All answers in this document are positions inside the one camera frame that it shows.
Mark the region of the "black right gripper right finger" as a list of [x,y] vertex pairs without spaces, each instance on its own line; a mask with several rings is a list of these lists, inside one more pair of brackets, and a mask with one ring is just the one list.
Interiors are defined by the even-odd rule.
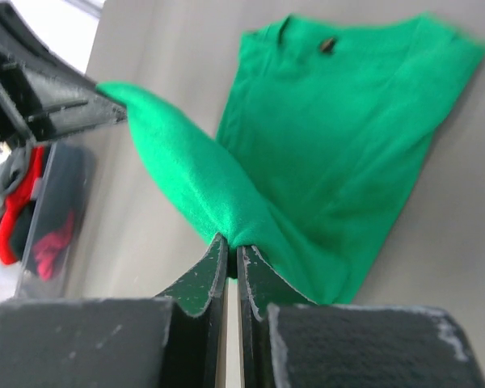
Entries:
[[242,379],[245,387],[264,386],[266,328],[269,304],[314,306],[316,303],[295,289],[263,258],[255,246],[238,247],[236,253]]

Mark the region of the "green t shirt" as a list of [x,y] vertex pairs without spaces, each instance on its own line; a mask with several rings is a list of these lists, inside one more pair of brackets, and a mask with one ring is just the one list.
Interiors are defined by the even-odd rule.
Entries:
[[205,241],[257,247],[319,304],[350,302],[420,175],[485,43],[429,14],[383,26],[290,15],[243,34],[215,136],[134,84],[138,155]]

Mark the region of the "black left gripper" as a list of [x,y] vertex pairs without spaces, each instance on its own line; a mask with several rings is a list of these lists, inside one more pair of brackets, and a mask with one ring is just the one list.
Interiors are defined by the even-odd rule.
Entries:
[[0,1],[0,143],[11,149],[43,144],[127,119],[123,105],[86,88],[34,70],[18,53],[34,36],[8,1]]

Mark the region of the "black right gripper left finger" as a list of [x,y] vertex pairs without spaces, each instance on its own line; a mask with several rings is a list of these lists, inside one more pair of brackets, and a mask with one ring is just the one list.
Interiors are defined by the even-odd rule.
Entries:
[[172,304],[160,387],[215,387],[228,258],[228,243],[216,234],[203,257],[156,295]]

